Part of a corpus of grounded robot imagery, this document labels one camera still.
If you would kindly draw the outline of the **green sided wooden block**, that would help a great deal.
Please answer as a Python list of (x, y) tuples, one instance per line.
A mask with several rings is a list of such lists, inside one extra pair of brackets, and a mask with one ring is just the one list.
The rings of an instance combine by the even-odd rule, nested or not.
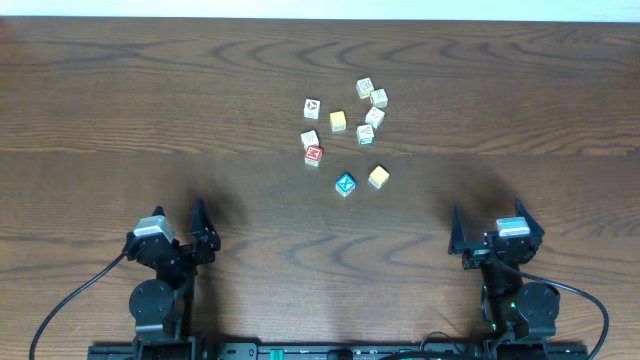
[(371, 144), (375, 139), (373, 126), (371, 124), (358, 126), (356, 129), (356, 136), (359, 145)]

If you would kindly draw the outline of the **blue X wooden block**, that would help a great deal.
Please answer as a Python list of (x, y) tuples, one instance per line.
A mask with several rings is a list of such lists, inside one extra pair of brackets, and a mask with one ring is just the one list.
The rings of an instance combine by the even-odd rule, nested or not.
[(336, 191), (343, 197), (347, 197), (351, 192), (353, 192), (356, 186), (356, 180), (349, 173), (343, 174), (335, 182)]

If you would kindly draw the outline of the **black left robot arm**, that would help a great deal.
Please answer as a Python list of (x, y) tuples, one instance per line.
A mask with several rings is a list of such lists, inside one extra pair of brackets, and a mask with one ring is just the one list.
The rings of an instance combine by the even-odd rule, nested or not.
[(215, 261), (221, 239), (203, 200), (196, 201), (191, 216), (190, 244), (182, 245), (158, 206), (126, 235), (123, 248), (129, 261), (155, 271), (129, 298), (135, 319), (132, 342), (135, 359), (214, 359), (208, 340), (191, 333), (195, 278), (200, 265)]

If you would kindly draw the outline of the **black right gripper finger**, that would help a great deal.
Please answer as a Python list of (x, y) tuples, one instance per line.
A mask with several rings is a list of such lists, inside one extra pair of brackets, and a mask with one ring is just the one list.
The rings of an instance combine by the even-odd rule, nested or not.
[(523, 217), (531, 231), (532, 235), (543, 235), (544, 230), (538, 224), (538, 222), (532, 217), (532, 215), (526, 210), (522, 201), (517, 198), (515, 200), (515, 211), (519, 217)]
[(464, 229), (461, 222), (460, 213), (457, 207), (453, 210), (452, 230), (450, 236), (450, 245), (465, 245), (466, 239)]

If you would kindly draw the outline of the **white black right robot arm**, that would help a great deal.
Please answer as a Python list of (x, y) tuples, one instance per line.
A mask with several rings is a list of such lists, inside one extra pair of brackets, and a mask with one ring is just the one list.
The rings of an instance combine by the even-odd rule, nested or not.
[(483, 343), (491, 359), (549, 359), (548, 339), (556, 334), (560, 294), (541, 282), (524, 282), (520, 266), (542, 243), (544, 230), (515, 202), (515, 215), (496, 221), (482, 242), (466, 240), (459, 211), (453, 212), (448, 253), (459, 255), (465, 270), (482, 273), (481, 310), (496, 335)]

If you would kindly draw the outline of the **yellow M wooden block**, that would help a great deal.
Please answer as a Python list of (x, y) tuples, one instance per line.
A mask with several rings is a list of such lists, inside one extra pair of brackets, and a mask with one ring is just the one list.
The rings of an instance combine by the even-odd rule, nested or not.
[(388, 181), (390, 177), (389, 172), (381, 165), (378, 165), (374, 168), (374, 170), (370, 173), (368, 181), (372, 184), (376, 189), (380, 189), (384, 186), (384, 184)]

